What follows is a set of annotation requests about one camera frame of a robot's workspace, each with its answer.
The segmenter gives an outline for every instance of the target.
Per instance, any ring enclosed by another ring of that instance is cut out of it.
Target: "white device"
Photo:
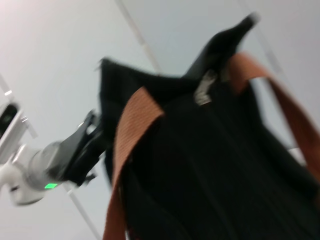
[[[87,173],[104,151],[96,147],[101,135],[97,128],[87,134],[94,123],[97,117],[90,112],[70,137],[36,149],[20,144],[28,126],[19,105],[6,105],[0,115],[0,190],[8,185],[13,203],[21,206],[41,200],[67,180],[78,185],[92,180],[94,174]]]

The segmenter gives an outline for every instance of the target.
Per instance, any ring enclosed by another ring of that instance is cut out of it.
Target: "black bag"
[[[102,119],[114,140],[104,240],[125,230],[135,240],[320,238],[320,138],[267,72],[235,54],[253,25],[249,16],[214,36],[182,78],[102,61]],[[313,176],[263,125],[248,81],[261,76]]]

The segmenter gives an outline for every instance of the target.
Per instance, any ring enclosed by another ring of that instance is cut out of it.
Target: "orange strap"
[[[230,83],[236,93],[241,93],[250,79],[267,77],[278,103],[291,128],[307,169],[320,182],[320,136],[302,108],[280,87],[274,78],[245,53],[235,54],[228,62]]]
[[[274,78],[256,61],[244,53],[235,54],[228,62],[227,70],[230,85],[239,94],[248,85],[250,79],[267,77],[278,102],[286,116],[295,140],[307,162],[309,171],[320,181],[320,136],[303,110],[273,80]],[[141,87],[129,99],[119,121],[113,158],[112,195],[108,206],[103,240],[126,240],[125,213],[120,196],[120,175],[124,164],[139,139],[151,124],[164,112]]]
[[[119,193],[121,170],[139,139],[163,114],[164,112],[144,87],[139,88],[132,95],[123,110],[114,141],[112,194],[106,215],[103,240],[126,240],[125,213]]]

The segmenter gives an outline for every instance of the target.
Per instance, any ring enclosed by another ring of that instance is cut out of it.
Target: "bag handle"
[[[163,114],[160,106],[144,87],[139,88],[124,107],[114,141],[112,194],[103,240],[126,240],[125,212],[119,189],[121,171],[140,138]]]
[[[267,77],[291,128],[297,145],[307,163],[309,172],[320,182],[320,136],[307,114],[257,61],[241,52],[228,62],[230,84],[239,94],[250,79]]]
[[[245,53],[237,53],[227,64],[230,85],[240,94],[250,79],[267,77],[291,131],[307,162],[307,169],[320,182],[320,136],[299,105],[274,81],[274,78]],[[120,195],[120,175],[140,138],[164,114],[148,91],[139,88],[127,102],[114,144],[112,194],[107,210],[103,240],[126,240],[125,212]]]

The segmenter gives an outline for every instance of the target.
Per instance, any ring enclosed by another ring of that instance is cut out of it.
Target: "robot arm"
[[[63,182],[72,181],[81,186],[95,177],[88,172],[99,161],[107,143],[103,139],[100,119],[92,111],[71,136],[50,143],[44,149],[27,144],[17,148],[27,127],[22,115],[18,114],[19,110],[15,112],[9,124],[2,122],[6,111],[0,116],[0,129],[4,132],[0,138],[0,162],[9,156],[6,163],[0,165],[0,190],[3,185],[8,185],[14,204],[33,204],[41,200],[46,191]],[[88,132],[90,127],[94,127],[92,132]]]

